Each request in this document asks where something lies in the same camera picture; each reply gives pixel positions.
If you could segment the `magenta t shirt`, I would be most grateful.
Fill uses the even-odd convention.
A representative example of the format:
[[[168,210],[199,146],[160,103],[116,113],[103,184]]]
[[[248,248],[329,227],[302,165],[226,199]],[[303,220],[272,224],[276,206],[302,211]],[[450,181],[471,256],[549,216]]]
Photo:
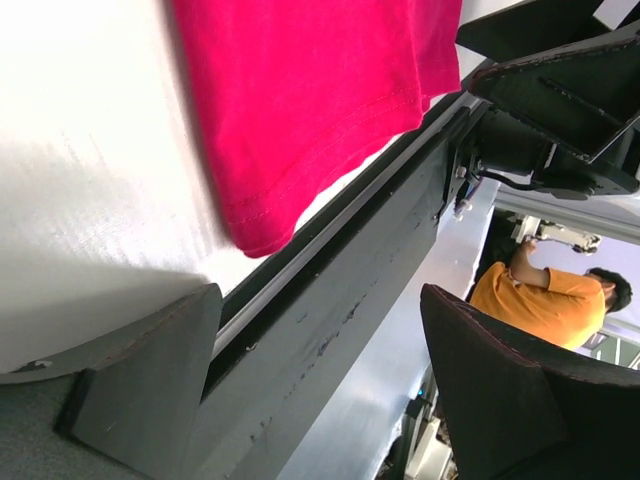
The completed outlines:
[[[314,199],[460,88],[458,1],[176,1],[189,90],[235,246],[288,244]]]

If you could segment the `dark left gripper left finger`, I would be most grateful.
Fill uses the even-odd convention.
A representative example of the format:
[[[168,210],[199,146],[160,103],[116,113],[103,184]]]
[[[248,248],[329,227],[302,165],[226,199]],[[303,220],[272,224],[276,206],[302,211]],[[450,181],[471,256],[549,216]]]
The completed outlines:
[[[2,374],[2,478],[184,478],[221,312],[208,284]]]

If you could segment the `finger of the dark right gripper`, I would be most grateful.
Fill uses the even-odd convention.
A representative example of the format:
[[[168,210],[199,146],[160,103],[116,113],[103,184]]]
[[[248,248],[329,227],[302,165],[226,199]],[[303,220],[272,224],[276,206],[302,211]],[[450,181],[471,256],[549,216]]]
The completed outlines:
[[[484,69],[470,92],[592,163],[639,119],[639,24]]]
[[[523,1],[468,22],[456,43],[496,63],[534,55],[608,32],[594,13],[600,0]]]

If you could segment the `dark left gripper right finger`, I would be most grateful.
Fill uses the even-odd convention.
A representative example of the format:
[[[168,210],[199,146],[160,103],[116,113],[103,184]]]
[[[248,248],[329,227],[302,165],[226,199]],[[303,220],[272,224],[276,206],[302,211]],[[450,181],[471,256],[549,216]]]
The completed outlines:
[[[556,347],[436,285],[420,309],[462,479],[636,479],[639,374]]]

